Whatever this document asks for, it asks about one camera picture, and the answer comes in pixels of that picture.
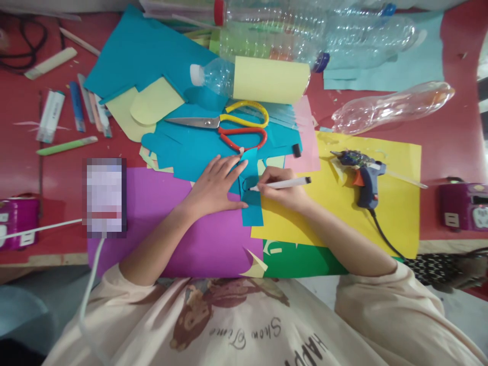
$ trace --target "blue bottle cap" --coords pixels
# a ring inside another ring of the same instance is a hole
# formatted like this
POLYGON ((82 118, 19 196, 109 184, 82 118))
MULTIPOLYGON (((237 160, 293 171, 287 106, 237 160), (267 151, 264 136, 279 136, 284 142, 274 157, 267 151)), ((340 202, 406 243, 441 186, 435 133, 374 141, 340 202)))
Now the blue bottle cap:
POLYGON ((330 55, 328 53, 322 53, 319 55, 317 58, 317 61, 315 61, 314 68, 312 69, 312 72, 314 73, 321 73, 322 71, 325 70, 327 64, 330 61, 330 55))
POLYGON ((385 8, 381 12, 381 16, 392 16, 395 11, 397 11, 397 6, 392 3, 388 3, 385 5, 385 8))

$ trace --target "hot glue gun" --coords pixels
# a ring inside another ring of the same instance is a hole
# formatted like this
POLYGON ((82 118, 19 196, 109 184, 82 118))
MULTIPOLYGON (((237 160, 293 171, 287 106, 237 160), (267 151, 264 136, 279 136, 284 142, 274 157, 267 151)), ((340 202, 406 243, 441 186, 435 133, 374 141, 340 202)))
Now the hot glue gun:
POLYGON ((371 159, 356 150, 341 152, 331 151, 344 166, 356 170, 355 186, 360 186, 359 201, 357 205, 362 208, 375 209, 378 206, 378 176, 385 174, 386 164, 371 159))

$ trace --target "scissor handle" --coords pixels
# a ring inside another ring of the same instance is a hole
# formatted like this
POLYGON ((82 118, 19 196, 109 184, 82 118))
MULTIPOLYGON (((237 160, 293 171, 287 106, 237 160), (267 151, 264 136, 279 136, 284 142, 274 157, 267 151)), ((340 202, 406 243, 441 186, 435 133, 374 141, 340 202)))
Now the scissor handle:
MULTIPOLYGON (((230 138, 227 137, 227 135, 243 135, 243 134, 248 134, 248 133, 260 133, 261 135, 263 135, 263 139, 261 140, 261 142, 258 145, 254 146, 258 149, 262 148, 264 146, 264 144, 266 143, 266 141, 268 140, 268 134, 262 128, 245 128, 245 129, 226 130, 226 129, 223 129, 222 127, 219 127, 217 132, 220 133, 220 138, 222 140, 224 140, 224 142, 227 145, 229 145, 232 149, 234 149, 236 151, 240 150, 240 146, 237 146, 235 143, 233 143, 230 140, 230 138)), ((254 147, 245 148, 244 151, 250 150, 254 147)))
POLYGON ((235 110, 235 109, 237 109, 239 107, 243 107, 243 106, 250 106, 250 107, 253 107, 253 108, 257 109, 258 111, 260 111, 262 113, 263 117, 264 117, 264 123, 257 124, 257 123, 249 122, 249 121, 247 121, 245 119, 242 119, 242 118, 239 118, 239 117, 230 115, 230 114, 221 114, 220 115, 220 120, 229 120, 231 122, 235 122, 235 123, 238 123, 238 124, 243 125, 243 126, 246 126, 246 127, 254 127, 254 128, 261 128, 261 129, 263 129, 266 126, 268 126, 268 123, 269 123, 269 114, 268 114, 268 111, 266 110, 266 108, 264 108, 258 102, 253 102, 253 101, 239 101, 237 103, 234 103, 234 104, 228 106, 225 109, 225 111, 227 113, 230 113, 233 110, 235 110))

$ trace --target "cartoon graphic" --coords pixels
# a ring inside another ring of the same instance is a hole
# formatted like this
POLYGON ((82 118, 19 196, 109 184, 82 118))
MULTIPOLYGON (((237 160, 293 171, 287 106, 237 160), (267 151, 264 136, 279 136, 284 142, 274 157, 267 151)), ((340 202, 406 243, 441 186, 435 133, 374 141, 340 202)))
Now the cartoon graphic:
POLYGON ((290 307, 286 295, 270 279, 198 279, 192 280, 185 292, 185 304, 174 326, 170 347, 185 350, 197 339, 212 318, 214 306, 234 308, 248 295, 263 292, 290 307))

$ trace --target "red table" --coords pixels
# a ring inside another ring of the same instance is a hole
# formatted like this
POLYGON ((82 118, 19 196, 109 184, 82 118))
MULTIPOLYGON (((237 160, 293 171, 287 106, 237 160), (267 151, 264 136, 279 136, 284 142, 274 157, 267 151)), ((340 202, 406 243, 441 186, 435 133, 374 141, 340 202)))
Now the red table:
MULTIPOLYGON (((49 30, 49 38, 39 52, 44 60, 60 51, 57 21, 38 18, 49 30)), ((102 49, 119 15, 115 13, 87 14, 82 22, 63 20, 63 27, 80 36, 96 48, 102 49)), ((27 51, 18 33, 15 19, 0 18, 0 27, 7 30, 15 44, 14 52, 27 51)), ((421 193, 420 239, 470 239, 487 238, 476 232, 452 233, 442 227, 437 210, 436 186, 447 176, 459 176, 466 181, 486 182, 483 134, 478 111, 476 69, 484 35, 488 28, 488 3, 471 0, 446 12, 442 22, 441 37, 444 41, 443 61, 446 81, 456 89, 456 94, 438 112, 416 121, 373 131, 365 136, 410 142, 422 145, 422 182, 429 185, 421 193)), ((28 26, 29 37, 39 37, 35 26, 28 26)), ((78 55, 53 70, 31 81, 0 70, 0 100, 2 122, 0 138, 0 197, 6 198, 25 192, 39 192, 39 157, 35 151, 39 143, 32 126, 18 126, 23 121, 40 121, 39 93, 44 105, 51 89, 65 90, 77 74, 87 75, 96 57, 85 49, 66 40, 66 46, 75 47, 78 55)), ((351 99, 380 95, 374 91, 323 90, 321 75, 314 75, 308 88, 312 112, 317 122, 331 127, 332 113, 351 99)), ((58 130, 54 143, 64 143, 81 136, 74 127, 71 99, 66 98, 59 126, 71 130, 58 130)), ((131 142, 118 125, 112 121, 112 139, 103 137, 96 144, 48 156, 43 159, 43 217, 40 226, 81 218, 82 158, 125 157, 128 167, 145 166, 139 157, 140 144, 131 142)), ((96 129, 87 124, 86 136, 97 135, 96 129)), ((0 252, 0 265, 60 265, 86 263, 86 239, 81 225, 61 227, 40 234, 40 242, 21 252, 0 252)))

